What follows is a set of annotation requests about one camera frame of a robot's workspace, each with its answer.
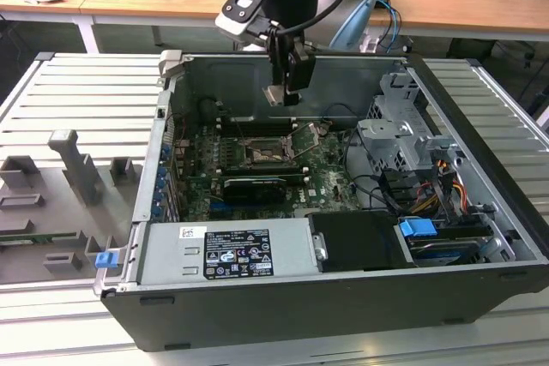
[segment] black cable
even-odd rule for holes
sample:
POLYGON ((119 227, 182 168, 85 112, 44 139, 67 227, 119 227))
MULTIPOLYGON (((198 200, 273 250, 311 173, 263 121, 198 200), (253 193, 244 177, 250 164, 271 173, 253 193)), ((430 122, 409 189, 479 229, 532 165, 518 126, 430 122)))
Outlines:
POLYGON ((323 114, 320 116, 321 120, 325 119, 326 115, 328 115, 329 110, 333 107, 336 107, 336 106, 344 107, 345 109, 347 109, 349 111, 349 113, 352 113, 353 116, 355 116, 357 119, 359 118, 359 115, 357 115, 356 112, 349 107, 349 105, 347 105, 345 103, 341 103, 341 102, 336 102, 336 103, 332 103, 330 106, 328 106, 326 109, 324 109, 323 114))
POLYGON ((166 118, 166 123, 168 123, 168 120, 170 120, 174 116, 181 116, 182 117, 183 115, 184 115, 183 113, 180 113, 178 111, 173 111, 172 113, 170 113, 170 116, 168 116, 166 118))
POLYGON ((277 30, 276 31, 277 36, 284 36, 284 35, 287 35, 287 34, 294 34, 294 33, 303 32, 305 29, 308 29, 309 27, 316 25, 319 21, 321 21, 327 15, 332 13, 341 4, 341 2, 343 2, 343 0, 334 0, 334 2, 332 4, 330 4, 325 10, 320 12, 318 15, 316 15, 312 19, 310 19, 306 22, 303 22, 299 25, 296 25, 294 27, 289 27, 287 29, 277 30))
POLYGON ((380 47, 383 47, 385 50, 389 50, 390 48, 393 47, 394 43, 396 42, 396 40, 398 39, 398 35, 399 33, 401 32, 401 26, 402 26, 402 16, 401 16, 401 12, 399 12, 397 9, 395 9, 392 5, 391 5, 391 2, 390 0, 387 0, 387 4, 389 5, 390 7, 390 10, 389 10, 389 25, 387 26, 387 28, 385 29, 385 31, 383 32, 383 35, 381 37, 381 39, 377 42, 377 45, 380 46, 380 47), (393 26, 393 13, 391 13, 391 11, 393 11, 395 13, 395 15, 397 15, 397 19, 396 19, 396 33, 395 33, 395 40, 391 41, 391 43, 388 45, 388 46, 384 46, 383 45, 383 41, 385 40, 385 38, 387 37, 387 35, 389 34, 390 30, 391 30, 391 27, 393 26))
MULTIPOLYGON (((3 21, 5 21, 6 23, 9 23, 9 21, 7 21, 3 16, 2 14, 0 14, 0 18, 2 18, 3 21)), ((15 33, 17 35, 17 37, 19 38, 19 40, 25 45, 25 47, 27 48, 28 51, 31 51, 32 48, 31 46, 28 45, 28 43, 25 41, 25 39, 19 34, 19 32, 17 32, 15 30, 15 27, 12 25, 10 30, 15 33)))
POLYGON ((518 98, 516 99, 517 102, 520 102, 522 97, 524 96, 524 93, 528 90, 530 85, 533 81, 535 81, 536 77, 541 73, 541 70, 546 66, 546 64, 549 62, 549 57, 541 64, 540 68, 534 73, 534 75, 530 78, 526 86, 521 90, 521 93, 518 95, 518 98))
POLYGON ((513 54, 506 48, 504 47, 504 45, 501 45, 499 43, 499 40, 496 40, 496 43, 494 43, 494 45, 500 50, 502 51, 505 55, 507 55, 509 58, 511 58, 512 60, 516 61, 516 62, 519 62, 519 63, 522 63, 524 64, 527 59, 523 58, 523 59, 519 59, 518 57, 516 56, 513 56, 513 54))
POLYGON ((387 206, 387 207, 389 206, 389 203, 388 203, 382 196, 376 195, 376 194, 373 192, 373 190, 364 189, 362 186, 360 186, 358 183, 356 183, 356 182, 354 182, 354 181, 353 181, 353 183, 354 183, 354 185, 356 186, 356 188, 357 188, 358 190, 360 190, 360 191, 361 191, 362 193, 364 193, 365 195, 368 195, 368 196, 370 197, 370 199, 371 199, 371 198, 374 198, 374 199, 376 199, 377 201, 382 202, 385 206, 387 206))

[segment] white label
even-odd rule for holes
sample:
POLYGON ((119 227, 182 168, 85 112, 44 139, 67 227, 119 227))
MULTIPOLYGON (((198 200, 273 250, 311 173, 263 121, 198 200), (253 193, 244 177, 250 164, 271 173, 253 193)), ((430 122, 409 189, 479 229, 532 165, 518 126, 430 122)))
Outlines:
POLYGON ((22 244, 33 244, 32 240, 6 240, 0 242, 0 246, 20 246, 22 244))
POLYGON ((181 226, 179 227, 180 239, 204 239, 207 226, 181 226))
POLYGON ((271 263, 256 263, 256 269, 270 269, 271 263))

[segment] cable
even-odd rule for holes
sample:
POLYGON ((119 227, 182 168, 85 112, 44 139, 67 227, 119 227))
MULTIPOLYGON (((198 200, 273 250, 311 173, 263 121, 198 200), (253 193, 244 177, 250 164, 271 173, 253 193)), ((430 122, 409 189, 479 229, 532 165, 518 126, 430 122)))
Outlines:
POLYGON ((326 118, 326 115, 328 115, 328 111, 332 107, 336 107, 336 106, 344 107, 345 109, 347 109, 349 111, 349 113, 353 114, 353 116, 355 116, 357 119, 359 118, 359 115, 357 115, 357 113, 353 109, 351 109, 349 107, 349 105, 347 105, 345 103, 341 103, 341 102, 336 102, 336 103, 332 103, 330 106, 328 106, 326 109, 324 109, 323 114, 320 116, 320 119, 324 120, 326 118))
MULTIPOLYGON (((396 39, 396 34, 397 34, 397 21, 396 21, 396 14, 395 14, 395 10, 389 6, 386 2, 384 2, 383 0, 377 0, 378 2, 380 2, 389 12, 390 12, 390 15, 391 15, 391 20, 395 23, 395 30, 393 31, 393 38, 391 39, 391 43, 389 44, 389 46, 387 46, 387 53, 390 52, 390 49, 391 49, 391 46, 395 43, 395 39, 396 39)), ((385 33, 383 35, 383 37, 381 38, 381 40, 378 42, 381 43, 383 42, 383 40, 385 39, 385 36, 387 36, 387 33, 385 33)))
POLYGON ((376 200, 382 202, 382 203, 383 203, 385 206, 387 206, 387 207, 389 206, 389 203, 388 203, 382 196, 376 195, 372 190, 364 189, 362 186, 360 186, 358 183, 356 183, 356 182, 354 182, 354 181, 353 181, 353 183, 354 183, 354 185, 356 186, 356 188, 357 188, 358 190, 360 190, 362 193, 364 193, 364 194, 370 196, 370 198, 373 197, 374 199, 376 199, 376 200))
POLYGON ((419 189, 416 193, 416 198, 417 198, 416 201, 415 201, 416 203, 419 203, 419 196, 421 195, 421 190, 423 190, 424 188, 427 188, 429 186, 431 186, 430 182, 423 183, 421 186, 419 186, 419 189))
POLYGON ((166 123, 168 123, 168 120, 170 120, 170 119, 171 119, 172 117, 174 117, 174 116, 181 116, 181 117, 182 117, 182 116, 183 116, 183 113, 180 113, 180 112, 178 112, 178 111, 173 111, 172 113, 170 113, 170 116, 168 116, 168 117, 166 118, 166 123))
MULTIPOLYGON (((2 20, 5 21, 6 23, 9 23, 9 21, 7 21, 7 20, 2 16, 2 14, 0 14, 0 18, 2 18, 2 20)), ((17 37, 19 38, 19 40, 25 45, 25 47, 27 48, 28 51, 31 51, 31 50, 32 50, 31 46, 28 45, 27 41, 25 41, 25 39, 19 34, 19 32, 17 32, 17 31, 15 30, 14 25, 11 25, 10 30, 11 30, 13 33, 15 33, 15 34, 17 35, 17 37)))
POLYGON ((179 154, 183 154, 183 150, 181 148, 181 142, 183 141, 183 138, 185 137, 185 131, 187 130, 187 122, 185 122, 185 118, 183 118, 183 128, 181 130, 181 137, 178 139, 178 143, 175 146, 175 149, 179 149, 179 154))
POLYGON ((438 197, 437 195, 432 195, 429 199, 427 199, 423 203, 420 203, 418 206, 410 209, 410 213, 416 214, 416 213, 425 211, 429 206, 434 206, 436 203, 438 203, 438 197))
POLYGON ((330 4, 325 10, 320 12, 318 15, 316 15, 312 19, 310 19, 310 20, 308 20, 304 23, 301 23, 299 25, 296 25, 294 27, 289 27, 287 29, 277 30, 276 35, 277 36, 284 36, 284 35, 287 35, 287 34, 294 34, 294 33, 303 32, 305 29, 316 25, 319 21, 321 21, 327 15, 332 13, 341 4, 341 2, 343 2, 343 0, 334 0, 334 2, 332 4, 330 4))
POLYGON ((452 183, 452 187, 454 189, 457 189, 458 193, 460 194, 460 207, 464 213, 467 213, 467 191, 465 190, 465 187, 463 187, 456 181, 452 183))
POLYGON ((223 203, 225 203, 225 200, 219 196, 215 196, 215 195, 204 195, 204 197, 211 197, 212 199, 216 199, 217 201, 222 201, 223 203))
POLYGON ((528 90, 532 82, 538 77, 538 75, 541 73, 541 70, 546 66, 546 64, 549 62, 549 57, 541 64, 540 68, 534 73, 534 75, 530 78, 526 86, 521 90, 520 94, 518 95, 518 98, 516 99, 517 102, 520 102, 522 97, 524 96, 524 93, 528 90))
POLYGON ((511 58, 512 60, 516 61, 516 62, 519 62, 519 63, 522 63, 524 64, 527 59, 519 59, 518 57, 515 57, 506 47, 504 47, 503 45, 501 45, 499 43, 499 40, 496 40, 496 42, 494 43, 494 45, 500 50, 502 51, 505 55, 507 55, 509 58, 511 58))
POLYGON ((383 47, 387 51, 387 53, 389 53, 394 43, 398 39, 398 33, 401 31, 401 25, 398 24, 398 19, 400 18, 400 21, 402 23, 402 16, 398 10, 396 10, 391 6, 390 0, 387 0, 386 3, 384 3, 382 0, 378 0, 378 2, 383 4, 383 6, 385 6, 385 8, 389 11, 389 25, 387 26, 387 29, 385 29, 385 32, 383 33, 381 39, 377 42, 377 45, 380 47, 383 47), (389 34, 389 31, 393 24, 395 25, 395 31, 393 32, 393 37, 391 38, 391 42, 389 46, 384 46, 383 41, 389 34))

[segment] white table leg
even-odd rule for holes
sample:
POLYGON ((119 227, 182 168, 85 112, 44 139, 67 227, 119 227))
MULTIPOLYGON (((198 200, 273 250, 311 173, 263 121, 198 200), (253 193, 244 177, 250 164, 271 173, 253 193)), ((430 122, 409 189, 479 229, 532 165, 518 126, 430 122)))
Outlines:
POLYGON ((362 53, 376 53, 377 44, 379 43, 379 39, 383 36, 384 31, 384 27, 368 26, 365 30, 362 45, 360 45, 360 51, 362 53))
POLYGON ((164 42, 162 41, 162 34, 160 33, 160 27, 151 26, 151 29, 153 29, 154 45, 162 46, 164 42))
POLYGON ((94 19, 92 16, 77 16, 73 22, 78 26, 87 53, 101 53, 100 44, 94 34, 94 19))
POLYGON ((541 130, 544 132, 549 131, 549 106, 547 106, 543 113, 541 113, 536 122, 540 126, 541 130))

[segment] slotted metal surface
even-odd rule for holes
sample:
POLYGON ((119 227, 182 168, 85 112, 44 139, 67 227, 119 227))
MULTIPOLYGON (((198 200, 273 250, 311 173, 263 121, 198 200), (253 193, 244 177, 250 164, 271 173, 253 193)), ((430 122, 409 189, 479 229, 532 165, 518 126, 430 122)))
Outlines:
POLYGON ((41 62, 0 123, 0 162, 27 154, 39 167, 60 166, 50 134, 75 129, 96 165, 113 156, 141 163, 161 90, 158 58, 58 53, 41 62))
MULTIPOLYGON (((132 67, 141 64, 153 66, 156 59, 157 57, 150 55, 57 54, 50 65, 69 67, 86 66, 89 63, 124 67, 123 63, 128 62, 128 66, 132 67)), ((433 70, 439 72, 439 75, 444 76, 449 71, 472 71, 465 61, 451 61, 451 64, 445 61, 428 63, 433 70)), ((462 81, 464 78, 446 77, 445 82, 451 85, 452 79, 462 81)), ((478 82, 476 84, 477 86, 471 87, 450 87, 449 90, 455 97, 488 97, 498 102, 498 94, 483 81, 481 86, 478 86, 478 82)), ((76 96, 92 96, 96 99, 103 95, 132 96, 135 102, 139 102, 143 95, 154 96, 160 90, 154 84, 29 85, 28 89, 32 92, 26 93, 26 96, 52 95, 54 99, 67 99, 69 103, 76 96)), ((475 101, 461 102, 464 105, 467 103, 474 106, 475 101)), ((131 110, 134 105, 123 107, 131 110)), ((3 105, 3 109, 7 106, 9 101, 3 105)), ((495 116, 470 115, 469 119, 480 134, 490 141, 524 140, 532 136, 527 123, 507 111, 495 116)), ((437 120, 435 117, 435 121, 439 128, 443 128, 440 119, 437 120)), ((0 133, 0 145, 11 149, 26 147, 28 150, 42 150, 45 139, 53 129, 74 127, 80 131, 81 150, 93 145, 113 149, 116 140, 119 140, 119 145, 122 146, 140 147, 141 143, 146 141, 151 124, 151 117, 100 120, 90 117, 7 117, 0 123, 3 128, 0 133)), ((537 176, 545 176, 549 171, 547 153, 510 150, 498 153, 498 157, 521 185, 531 190, 543 191, 543 184, 530 184, 539 180, 537 176)), ((531 196, 530 199, 540 211, 549 208, 549 195, 531 196)), ((245 314, 243 321, 249 322, 250 327, 268 327, 263 325, 261 320, 247 319, 245 314)), ((539 294, 513 297, 470 325, 427 327, 204 350, 145 353, 136 349, 131 337, 110 317, 106 308, 92 293, 91 285, 51 285, 49 290, 26 285, 18 291, 7 291, 0 286, 0 336, 0 363, 18 366, 43 366, 53 363, 58 366, 546 365, 549 364, 549 289, 539 294)))
MULTIPOLYGON (((468 63, 426 60, 471 124, 549 222, 549 137, 483 69, 468 63), (468 79, 471 86, 465 86, 468 79)), ((441 133, 449 133, 432 107, 427 112, 441 133)))

